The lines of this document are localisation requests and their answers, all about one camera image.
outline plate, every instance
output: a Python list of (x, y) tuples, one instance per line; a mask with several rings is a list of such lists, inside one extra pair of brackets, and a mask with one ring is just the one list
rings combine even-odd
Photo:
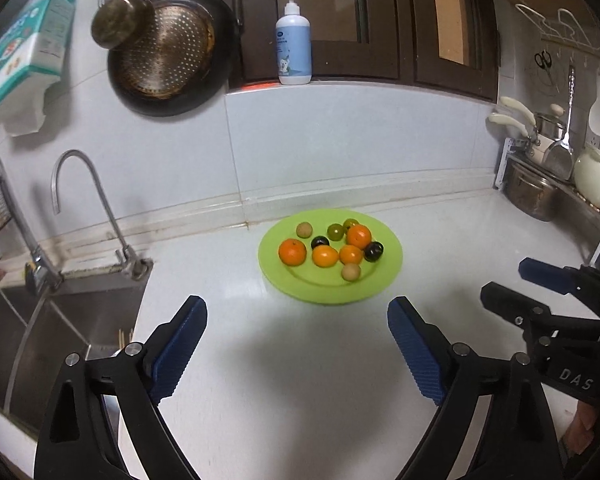
[[(355, 218), (367, 226), (373, 240), (384, 245), (384, 254), (377, 262), (362, 260), (362, 273), (355, 282), (342, 279), (342, 263), (323, 269), (311, 260), (311, 240), (326, 236), (331, 224), (342, 224), (347, 218)], [(300, 222), (309, 222), (314, 228), (310, 238), (296, 235)], [(280, 261), (278, 247), (287, 238), (296, 238), (305, 244), (307, 255), (302, 265), (289, 267)], [(339, 242), (330, 240), (330, 245), (340, 251), (346, 245), (345, 238)], [(282, 219), (269, 229), (260, 242), (258, 261), (262, 273), (285, 294), (309, 303), (343, 304), (364, 300), (387, 288), (402, 267), (402, 246), (391, 229), (371, 216), (347, 209), (313, 209)]]

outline gooseneck faucet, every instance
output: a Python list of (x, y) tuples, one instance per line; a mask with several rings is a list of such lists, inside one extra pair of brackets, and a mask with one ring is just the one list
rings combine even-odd
[(39, 296), (46, 285), (50, 286), (51, 288), (58, 288), (60, 283), (62, 283), (62, 275), (34, 238), (29, 224), (27, 224), (27, 221), (22, 214), (20, 206), (13, 197), (11, 187), (7, 181), (7, 174), (4, 171), (4, 166), (2, 165), (1, 160), (0, 190), (2, 191), (2, 196), (4, 197), (4, 203), (11, 213), (11, 218), (16, 223), (18, 230), (22, 234), (24, 243), (27, 245), (33, 260), (32, 264), (27, 263), (25, 265), (25, 283), (27, 290), (32, 294)]
[(113, 212), (109, 206), (109, 201), (107, 200), (104, 190), (102, 189), (98, 172), (96, 171), (91, 159), (80, 150), (68, 150), (67, 152), (64, 152), (62, 155), (60, 155), (60, 158), (58, 158), (58, 161), (54, 166), (54, 171), (51, 175), (51, 200), (54, 207), (54, 214), (58, 214), (60, 212), (60, 201), (58, 199), (58, 175), (60, 173), (60, 168), (62, 167), (64, 161), (71, 156), (80, 158), (87, 165), (87, 168), (89, 168), (89, 171), (91, 172), (91, 178), (93, 179), (93, 183), (98, 191), (98, 196), (100, 197), (104, 211), (106, 211), (107, 217), (109, 217), (109, 222), (113, 227), (113, 231), (116, 233), (118, 240), (120, 240), (120, 244), (122, 244), (122, 253), (120, 251), (116, 251), (116, 256), (123, 267), (122, 272), (124, 272), (133, 280), (141, 280), (145, 276), (149, 267), (136, 255), (133, 247), (126, 243), (125, 237), (118, 226), (118, 222), (116, 222), (115, 216), (113, 216)]

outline stainless steel sink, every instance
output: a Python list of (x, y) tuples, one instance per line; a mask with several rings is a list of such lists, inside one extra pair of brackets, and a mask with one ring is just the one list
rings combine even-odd
[(0, 409), (37, 437), (64, 358), (108, 357), (138, 318), (149, 274), (134, 282), (119, 272), (66, 280), (35, 300), (23, 286), (0, 291)]

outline black frying pan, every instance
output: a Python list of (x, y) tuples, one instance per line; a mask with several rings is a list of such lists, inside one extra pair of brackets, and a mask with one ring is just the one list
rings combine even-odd
[(192, 110), (229, 77), (240, 40), (222, 0), (150, 0), (153, 21), (131, 46), (110, 50), (109, 79), (132, 110), (154, 117)]

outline soap bottle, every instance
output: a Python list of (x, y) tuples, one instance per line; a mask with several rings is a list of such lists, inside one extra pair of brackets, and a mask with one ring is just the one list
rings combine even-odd
[(278, 77), (283, 85), (311, 81), (311, 27), (300, 16), (295, 0), (285, 5), (285, 15), (276, 23)]

